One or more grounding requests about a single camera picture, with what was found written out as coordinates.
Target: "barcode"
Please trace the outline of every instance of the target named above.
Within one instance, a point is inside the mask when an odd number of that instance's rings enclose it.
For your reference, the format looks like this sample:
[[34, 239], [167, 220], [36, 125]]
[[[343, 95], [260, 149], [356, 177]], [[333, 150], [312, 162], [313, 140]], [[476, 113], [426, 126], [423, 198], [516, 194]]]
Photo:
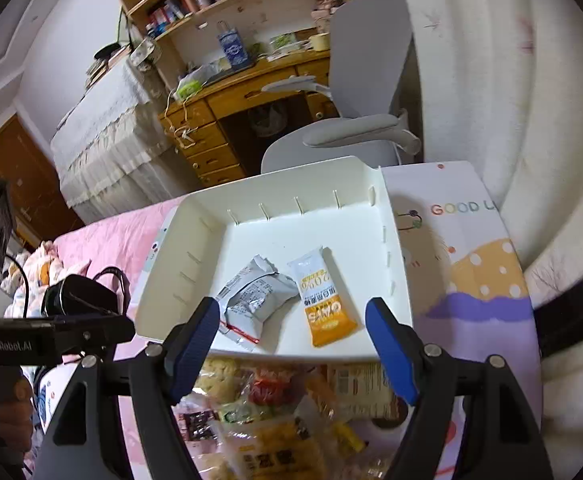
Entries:
[[338, 370], [337, 389], [342, 395], [349, 391], [349, 370]]

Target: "wooden desk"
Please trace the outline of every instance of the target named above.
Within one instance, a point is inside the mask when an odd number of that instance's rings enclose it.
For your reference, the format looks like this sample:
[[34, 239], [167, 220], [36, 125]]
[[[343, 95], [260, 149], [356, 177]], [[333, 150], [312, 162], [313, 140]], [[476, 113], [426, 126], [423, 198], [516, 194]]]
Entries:
[[[192, 165], [205, 187], [217, 186], [260, 172], [267, 147], [282, 135], [312, 121], [337, 117], [334, 104], [316, 92], [262, 92], [268, 83], [297, 75], [315, 75], [326, 85], [329, 51], [291, 54], [272, 62], [259, 60], [248, 70], [223, 79], [191, 97], [186, 105], [172, 104], [159, 116], [166, 134]], [[249, 108], [286, 100], [288, 126], [278, 136], [263, 139], [249, 128]], [[175, 136], [173, 129], [197, 128], [189, 137]]]

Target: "chair armrest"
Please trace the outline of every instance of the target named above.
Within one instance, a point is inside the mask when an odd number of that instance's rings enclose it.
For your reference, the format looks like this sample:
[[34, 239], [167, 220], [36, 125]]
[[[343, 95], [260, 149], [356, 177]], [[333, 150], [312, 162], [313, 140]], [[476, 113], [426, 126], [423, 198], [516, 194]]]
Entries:
[[377, 114], [347, 121], [321, 121], [303, 136], [302, 142], [312, 148], [338, 148], [367, 140], [390, 140], [409, 155], [422, 148], [421, 140], [407, 129], [406, 112], [400, 117]]
[[315, 75], [291, 76], [287, 79], [269, 83], [261, 88], [263, 92], [319, 92], [329, 99], [331, 99], [331, 91], [329, 86], [324, 86], [316, 83]]

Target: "cartoon tablecloth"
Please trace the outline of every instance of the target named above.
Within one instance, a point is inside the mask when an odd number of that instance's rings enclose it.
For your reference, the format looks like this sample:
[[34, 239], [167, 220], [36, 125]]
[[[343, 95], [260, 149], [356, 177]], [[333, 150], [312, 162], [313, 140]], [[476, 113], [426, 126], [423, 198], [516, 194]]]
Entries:
[[[540, 423], [540, 355], [529, 293], [503, 221], [474, 168], [445, 162], [382, 171], [416, 332], [454, 357], [505, 357]], [[438, 479], [453, 474], [463, 423], [457, 399]], [[374, 433], [395, 449], [400, 430]]]

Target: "gray office chair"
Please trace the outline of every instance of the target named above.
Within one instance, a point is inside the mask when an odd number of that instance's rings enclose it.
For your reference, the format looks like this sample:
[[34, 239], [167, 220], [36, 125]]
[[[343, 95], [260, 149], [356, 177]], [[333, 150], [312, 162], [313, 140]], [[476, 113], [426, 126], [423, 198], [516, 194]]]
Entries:
[[352, 0], [331, 18], [329, 87], [292, 77], [263, 91], [316, 91], [340, 118], [304, 126], [265, 152], [262, 173], [355, 155], [367, 165], [396, 166], [421, 149], [398, 105], [398, 83], [412, 39], [406, 0]]

